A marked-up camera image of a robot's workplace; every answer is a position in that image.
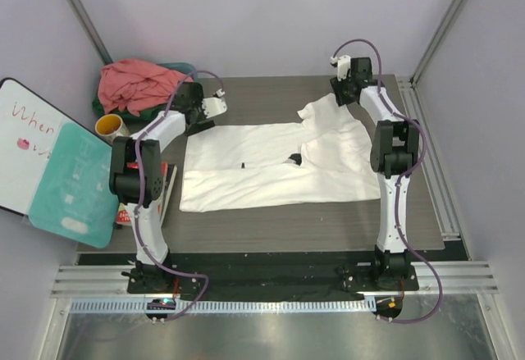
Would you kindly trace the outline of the white t shirt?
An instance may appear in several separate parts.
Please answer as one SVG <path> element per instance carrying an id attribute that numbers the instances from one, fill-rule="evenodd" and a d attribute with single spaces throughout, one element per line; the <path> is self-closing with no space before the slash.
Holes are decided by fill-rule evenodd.
<path id="1" fill-rule="evenodd" d="M 363 123 L 333 93 L 298 116 L 298 122 L 215 126 L 190 136 L 181 211 L 378 199 Z"/>

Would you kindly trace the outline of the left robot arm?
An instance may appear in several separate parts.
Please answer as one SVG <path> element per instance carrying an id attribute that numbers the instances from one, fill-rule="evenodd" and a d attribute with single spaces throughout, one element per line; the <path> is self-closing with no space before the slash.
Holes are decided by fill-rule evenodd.
<path id="1" fill-rule="evenodd" d="M 123 275 L 130 294 L 164 294 L 173 288 L 171 254 L 162 234 L 162 151 L 183 134 L 214 126 L 203 86 L 184 82 L 171 102 L 142 130 L 112 142 L 109 189 L 124 206 L 134 232 L 135 266 Z"/>

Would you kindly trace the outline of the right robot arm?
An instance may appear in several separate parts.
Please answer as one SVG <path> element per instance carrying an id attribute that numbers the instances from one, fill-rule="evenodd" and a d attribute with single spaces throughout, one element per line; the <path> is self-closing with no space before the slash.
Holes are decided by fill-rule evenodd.
<path id="1" fill-rule="evenodd" d="M 367 289 L 397 290 L 411 276 L 407 195 L 418 162 L 419 131 L 395 107 L 382 82 L 373 79 L 370 58 L 333 56 L 331 65 L 336 69 L 331 87 L 338 106 L 358 104 L 375 125 L 370 166 L 380 189 L 380 229 L 371 266 L 356 267 L 352 273 Z"/>

